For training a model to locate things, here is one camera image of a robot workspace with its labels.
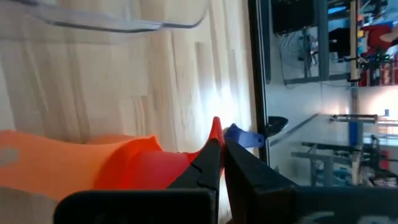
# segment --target wooden floor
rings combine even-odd
[[[197,28],[118,44],[0,39],[0,128],[71,142],[156,134],[172,152],[199,150],[214,116],[224,128],[248,129],[254,98],[246,7],[211,0]],[[54,205],[3,188],[0,222],[50,223]]]

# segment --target orange 3d printed part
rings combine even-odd
[[[224,149],[220,119],[209,139]],[[198,155],[165,152],[155,136],[108,135],[72,144],[0,132],[0,186],[56,200],[82,190],[165,189]]]

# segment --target transparent plastic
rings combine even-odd
[[[0,38],[114,42],[128,34],[193,28],[208,0],[0,0]]]

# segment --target orange plastic part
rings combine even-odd
[[[213,120],[211,138],[224,149],[219,118]],[[155,136],[107,135],[72,144],[1,131],[0,186],[56,200],[90,189],[164,189],[198,153],[164,152]]]

